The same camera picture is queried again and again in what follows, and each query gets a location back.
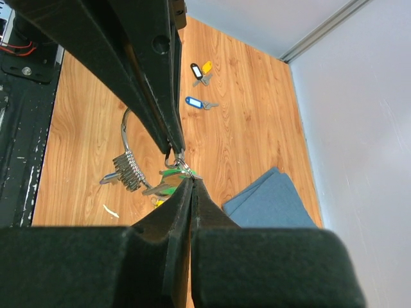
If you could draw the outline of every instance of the scratched black surface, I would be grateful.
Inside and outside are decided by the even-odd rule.
[[[31,225],[60,70],[56,64],[47,85],[0,71],[9,96],[0,130],[0,227]]]

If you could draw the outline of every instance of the folded cloth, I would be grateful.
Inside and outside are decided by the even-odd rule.
[[[225,213],[247,228],[315,228],[295,187],[272,168],[223,205]]]

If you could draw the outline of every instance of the bunch of keys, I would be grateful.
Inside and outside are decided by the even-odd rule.
[[[104,176],[100,180],[100,184],[116,184],[118,182],[123,183],[128,191],[136,191],[143,184],[147,187],[143,191],[143,195],[148,196],[155,194],[159,197],[171,196],[176,188],[185,178],[192,178],[194,180],[201,180],[201,176],[196,175],[189,166],[184,162],[181,157],[175,159],[174,165],[168,165],[168,155],[166,157],[166,167],[170,170],[160,171],[162,179],[159,185],[152,187],[146,180],[144,173],[140,170],[130,146],[127,141],[127,119],[130,113],[128,108],[121,122],[121,138],[123,139],[123,145],[125,153],[113,159],[115,172]]]
[[[218,104],[212,104],[208,101],[200,101],[199,99],[192,98],[191,96],[186,97],[186,103],[192,107],[205,110],[210,110],[211,108],[218,106]]]
[[[211,77],[213,77],[213,74],[203,75],[200,67],[196,63],[192,63],[190,65],[190,68],[193,71],[195,78],[197,79],[196,81],[194,81],[193,87],[196,87],[200,83],[202,83],[205,86],[210,84],[210,79]]]

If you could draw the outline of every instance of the wooden surface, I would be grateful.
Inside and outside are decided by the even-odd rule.
[[[180,37],[186,162],[203,176],[211,198],[221,205],[277,166],[321,225],[289,67],[193,19]],[[208,60],[214,75],[210,86],[193,88],[189,65]],[[220,106],[198,110],[185,104],[186,96]],[[119,129],[124,110],[106,86],[65,54],[34,225],[130,225],[153,210],[151,197],[141,191],[99,184],[113,171],[112,159],[124,152]],[[134,115],[128,138],[141,169],[156,185],[164,156]]]

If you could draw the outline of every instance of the black key tag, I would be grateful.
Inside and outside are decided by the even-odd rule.
[[[197,80],[201,80],[201,79],[203,78],[203,74],[201,73],[200,67],[199,67],[196,63],[192,63],[192,64],[190,65],[190,67],[191,67],[191,70],[192,70],[193,73],[194,73],[195,78],[196,78]]]

